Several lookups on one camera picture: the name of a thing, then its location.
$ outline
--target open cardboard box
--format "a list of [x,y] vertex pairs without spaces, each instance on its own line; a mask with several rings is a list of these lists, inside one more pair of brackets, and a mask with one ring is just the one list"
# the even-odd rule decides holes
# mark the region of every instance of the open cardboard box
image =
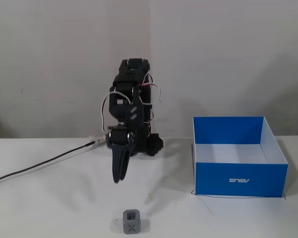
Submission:
[[197,195],[281,197],[288,163],[264,117],[193,118]]

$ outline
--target white table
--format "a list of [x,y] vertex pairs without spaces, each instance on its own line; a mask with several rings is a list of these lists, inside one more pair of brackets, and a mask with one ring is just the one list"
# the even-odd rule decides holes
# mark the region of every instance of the white table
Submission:
[[[0,139],[0,176],[37,164],[88,139]],[[195,196],[191,138],[169,138],[155,157],[137,155],[115,184],[105,145],[0,182],[0,238],[125,236],[122,215],[139,209],[132,237],[298,238],[298,136],[278,142],[290,164],[284,198]]]

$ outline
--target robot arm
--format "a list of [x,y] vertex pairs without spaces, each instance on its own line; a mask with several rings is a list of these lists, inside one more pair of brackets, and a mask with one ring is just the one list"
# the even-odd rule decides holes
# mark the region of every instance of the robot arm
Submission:
[[125,59],[119,67],[109,96],[109,112],[119,122],[109,126],[107,146],[113,151],[113,179],[115,183],[126,176],[129,158],[138,152],[154,156],[163,141],[159,134],[151,134],[150,116],[152,105],[149,82],[150,64],[146,59]]

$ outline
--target gray cube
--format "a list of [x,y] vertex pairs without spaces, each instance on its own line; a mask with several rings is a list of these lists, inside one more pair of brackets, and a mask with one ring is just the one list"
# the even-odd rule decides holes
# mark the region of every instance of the gray cube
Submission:
[[137,234],[140,232],[140,212],[137,209],[124,211],[124,233]]

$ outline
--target asus logo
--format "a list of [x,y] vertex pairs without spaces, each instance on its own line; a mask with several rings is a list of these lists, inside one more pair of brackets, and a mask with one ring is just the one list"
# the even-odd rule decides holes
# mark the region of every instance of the asus logo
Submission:
[[240,179],[238,179],[238,178],[230,178],[229,179],[229,182],[248,182],[249,181],[249,179],[248,180],[246,180],[246,179],[244,179],[244,178],[240,178]]

